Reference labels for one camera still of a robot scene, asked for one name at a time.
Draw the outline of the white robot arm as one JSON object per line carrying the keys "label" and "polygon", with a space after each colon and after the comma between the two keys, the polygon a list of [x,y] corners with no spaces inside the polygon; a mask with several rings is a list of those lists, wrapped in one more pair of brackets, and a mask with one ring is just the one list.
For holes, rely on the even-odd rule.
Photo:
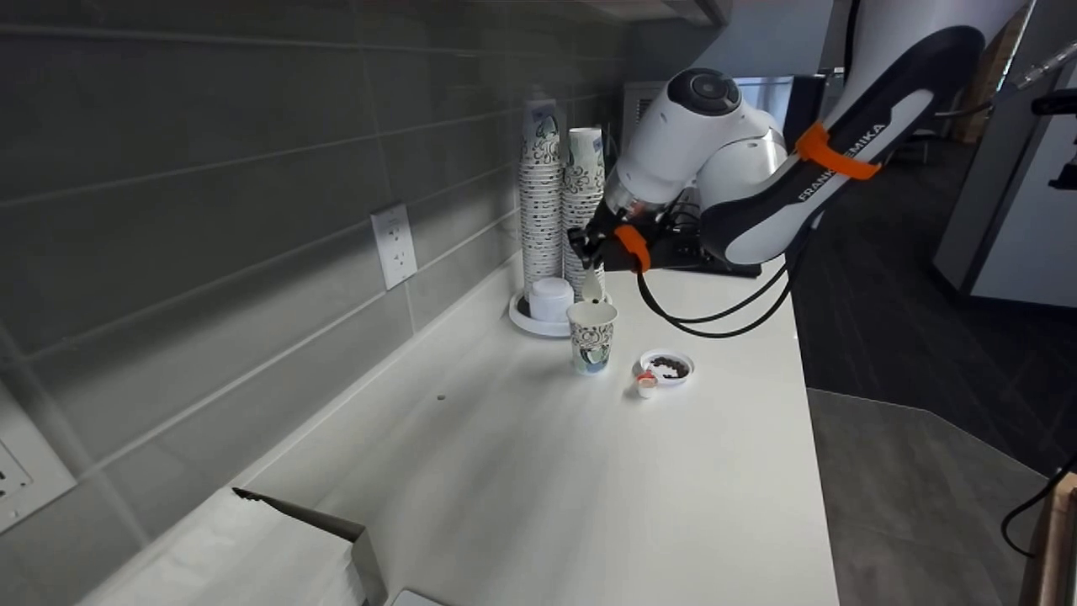
{"label": "white robot arm", "polygon": [[850,69],[794,139],[717,69],[682,69],[645,106],[584,226],[581,267],[751,274],[971,78],[1025,0],[858,0]]}

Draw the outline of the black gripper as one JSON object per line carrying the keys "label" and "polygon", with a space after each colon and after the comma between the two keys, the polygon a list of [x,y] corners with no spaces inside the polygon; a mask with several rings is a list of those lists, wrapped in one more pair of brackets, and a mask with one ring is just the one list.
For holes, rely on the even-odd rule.
{"label": "black gripper", "polygon": [[584,226],[570,229],[570,248],[584,271],[624,258],[631,274],[645,274],[653,253],[642,218],[642,208],[598,205]]}

